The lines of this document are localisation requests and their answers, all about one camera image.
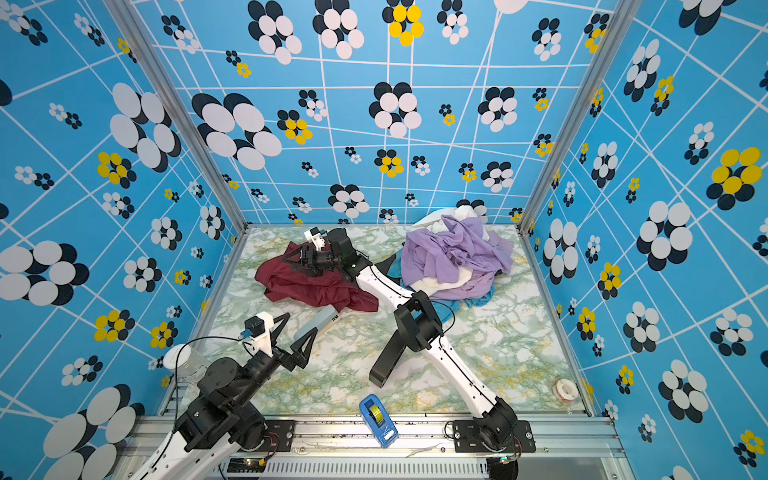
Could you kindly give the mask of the maroon red cloth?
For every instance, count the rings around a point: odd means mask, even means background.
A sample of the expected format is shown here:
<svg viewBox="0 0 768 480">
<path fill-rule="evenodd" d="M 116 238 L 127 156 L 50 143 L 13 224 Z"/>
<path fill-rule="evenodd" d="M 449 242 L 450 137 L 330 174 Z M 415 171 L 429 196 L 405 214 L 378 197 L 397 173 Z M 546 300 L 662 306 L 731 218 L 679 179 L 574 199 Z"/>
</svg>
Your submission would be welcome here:
<svg viewBox="0 0 768 480">
<path fill-rule="evenodd" d="M 312 307 L 331 305 L 337 312 L 344 309 L 377 312 L 379 308 L 379 300 L 374 295 L 347 282 L 339 272 L 306 276 L 293 270 L 281 255 L 261 264 L 254 280 L 265 287 L 264 294 L 272 302 L 293 299 Z"/>
</svg>

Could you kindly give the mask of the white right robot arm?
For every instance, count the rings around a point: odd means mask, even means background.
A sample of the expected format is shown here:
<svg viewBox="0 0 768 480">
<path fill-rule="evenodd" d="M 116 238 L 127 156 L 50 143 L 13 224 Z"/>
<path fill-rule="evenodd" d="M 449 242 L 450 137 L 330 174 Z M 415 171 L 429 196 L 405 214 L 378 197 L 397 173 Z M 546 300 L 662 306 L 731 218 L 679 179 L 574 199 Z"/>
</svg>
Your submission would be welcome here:
<svg viewBox="0 0 768 480">
<path fill-rule="evenodd" d="M 283 255 L 285 263 L 306 276 L 336 271 L 393 310 L 397 329 L 369 372 L 372 383 L 384 386 L 405 350 L 420 352 L 459 392 L 472 414 L 476 435 L 487 450 L 502 452 L 517 444 L 517 414 L 460 358 L 426 293 L 410 291 L 389 279 L 354 248 L 344 228 L 312 228 L 305 232 L 305 238 L 305 243 Z"/>
</svg>

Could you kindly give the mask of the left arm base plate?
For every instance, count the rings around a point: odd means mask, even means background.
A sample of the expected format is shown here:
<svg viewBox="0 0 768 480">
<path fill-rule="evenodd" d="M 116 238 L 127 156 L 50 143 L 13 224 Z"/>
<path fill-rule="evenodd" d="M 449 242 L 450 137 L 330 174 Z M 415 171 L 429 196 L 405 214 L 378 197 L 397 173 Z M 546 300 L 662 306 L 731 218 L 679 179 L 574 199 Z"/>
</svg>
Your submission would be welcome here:
<svg viewBox="0 0 768 480">
<path fill-rule="evenodd" d="M 256 452 L 283 453 L 289 452 L 295 437 L 295 420 L 267 420 L 264 435 L 255 447 Z"/>
</svg>

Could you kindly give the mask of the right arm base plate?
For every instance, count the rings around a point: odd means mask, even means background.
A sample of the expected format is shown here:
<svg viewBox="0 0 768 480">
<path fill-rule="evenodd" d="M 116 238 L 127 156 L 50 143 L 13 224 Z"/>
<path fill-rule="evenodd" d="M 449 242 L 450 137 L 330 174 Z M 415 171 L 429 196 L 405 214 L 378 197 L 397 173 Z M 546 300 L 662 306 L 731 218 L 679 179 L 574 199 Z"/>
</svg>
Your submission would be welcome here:
<svg viewBox="0 0 768 480">
<path fill-rule="evenodd" d="M 446 432 L 457 453 L 527 454 L 537 450 L 531 425 L 524 420 L 518 420 L 511 431 L 503 431 L 500 435 L 472 420 L 449 422 Z"/>
</svg>

